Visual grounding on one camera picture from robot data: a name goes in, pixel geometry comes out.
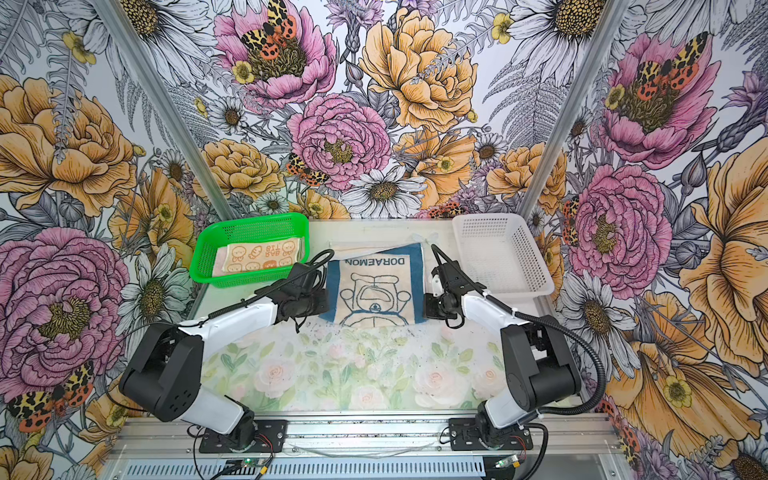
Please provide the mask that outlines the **white plastic basket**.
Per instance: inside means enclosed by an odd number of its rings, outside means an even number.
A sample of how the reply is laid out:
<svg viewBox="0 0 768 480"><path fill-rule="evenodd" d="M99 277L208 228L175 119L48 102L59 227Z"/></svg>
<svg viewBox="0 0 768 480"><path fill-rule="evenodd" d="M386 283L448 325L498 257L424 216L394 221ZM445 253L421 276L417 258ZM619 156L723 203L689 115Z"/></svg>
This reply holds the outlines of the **white plastic basket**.
<svg viewBox="0 0 768 480"><path fill-rule="evenodd" d="M550 295L554 282L523 217L460 215L452 220L459 263L471 279L505 302Z"/></svg>

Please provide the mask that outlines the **blue white patterned towel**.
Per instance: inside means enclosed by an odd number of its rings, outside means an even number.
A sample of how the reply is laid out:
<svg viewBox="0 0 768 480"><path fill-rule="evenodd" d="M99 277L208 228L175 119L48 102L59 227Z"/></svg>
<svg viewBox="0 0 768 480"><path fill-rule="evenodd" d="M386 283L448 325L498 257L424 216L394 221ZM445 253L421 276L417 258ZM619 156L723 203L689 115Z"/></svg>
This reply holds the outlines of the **blue white patterned towel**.
<svg viewBox="0 0 768 480"><path fill-rule="evenodd" d="M419 243L347 259L337 255L327 269L329 310L319 317L353 328L423 323L424 273Z"/></svg>

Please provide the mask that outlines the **orange patterned towel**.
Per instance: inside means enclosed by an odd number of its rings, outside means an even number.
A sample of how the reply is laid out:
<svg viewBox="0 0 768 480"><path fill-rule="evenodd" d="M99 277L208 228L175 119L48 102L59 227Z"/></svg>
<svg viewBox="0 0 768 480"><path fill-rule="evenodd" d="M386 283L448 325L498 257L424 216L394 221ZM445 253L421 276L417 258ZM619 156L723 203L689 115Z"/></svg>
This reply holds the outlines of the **orange patterned towel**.
<svg viewBox="0 0 768 480"><path fill-rule="evenodd" d="M234 243L217 250L213 277L272 270L291 266L301 259L304 242L288 238L270 242Z"/></svg>

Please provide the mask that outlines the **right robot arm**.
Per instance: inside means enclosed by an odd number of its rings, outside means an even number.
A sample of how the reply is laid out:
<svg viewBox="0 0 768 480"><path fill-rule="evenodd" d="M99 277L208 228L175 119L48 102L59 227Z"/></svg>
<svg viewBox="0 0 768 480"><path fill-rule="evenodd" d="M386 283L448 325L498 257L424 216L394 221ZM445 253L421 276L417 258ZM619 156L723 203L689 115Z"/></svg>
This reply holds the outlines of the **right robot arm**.
<svg viewBox="0 0 768 480"><path fill-rule="evenodd" d="M491 448L530 447L521 437L525 425L581 390L565 335L552 319L520 313L491 295L456 261L439 264L431 276L435 291L425 296L426 318L471 321L499 334L506 386L480 404L470 434Z"/></svg>

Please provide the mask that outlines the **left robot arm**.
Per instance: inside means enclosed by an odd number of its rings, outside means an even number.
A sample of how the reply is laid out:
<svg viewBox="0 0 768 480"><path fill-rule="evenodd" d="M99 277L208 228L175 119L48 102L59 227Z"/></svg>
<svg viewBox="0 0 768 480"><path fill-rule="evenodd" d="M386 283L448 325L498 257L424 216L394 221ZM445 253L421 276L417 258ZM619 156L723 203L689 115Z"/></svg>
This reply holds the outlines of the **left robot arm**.
<svg viewBox="0 0 768 480"><path fill-rule="evenodd" d="M264 328L328 311L325 267L297 263L288 277L202 320L154 323L144 332L121 377L119 391L163 422L182 420L215 432L234 450L256 437L254 413L202 385L204 363Z"/></svg>

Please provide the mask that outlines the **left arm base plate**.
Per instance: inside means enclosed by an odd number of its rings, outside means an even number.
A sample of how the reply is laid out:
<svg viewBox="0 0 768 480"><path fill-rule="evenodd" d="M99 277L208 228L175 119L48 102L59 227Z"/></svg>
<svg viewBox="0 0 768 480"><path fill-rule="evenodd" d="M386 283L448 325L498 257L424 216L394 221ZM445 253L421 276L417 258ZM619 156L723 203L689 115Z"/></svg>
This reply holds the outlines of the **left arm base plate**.
<svg viewBox="0 0 768 480"><path fill-rule="evenodd" d="M287 438L286 420L254 420L230 434L206 429L199 451L203 454L281 453Z"/></svg>

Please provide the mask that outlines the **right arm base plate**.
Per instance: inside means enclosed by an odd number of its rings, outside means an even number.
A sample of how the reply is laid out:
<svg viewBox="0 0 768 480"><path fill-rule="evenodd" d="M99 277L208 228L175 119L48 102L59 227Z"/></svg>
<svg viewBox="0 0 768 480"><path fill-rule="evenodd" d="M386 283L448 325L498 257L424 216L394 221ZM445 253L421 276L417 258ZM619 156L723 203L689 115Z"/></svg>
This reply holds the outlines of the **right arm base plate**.
<svg viewBox="0 0 768 480"><path fill-rule="evenodd" d="M528 430L516 424L496 428L479 417L451 418L448 435L453 451L527 451L533 448Z"/></svg>

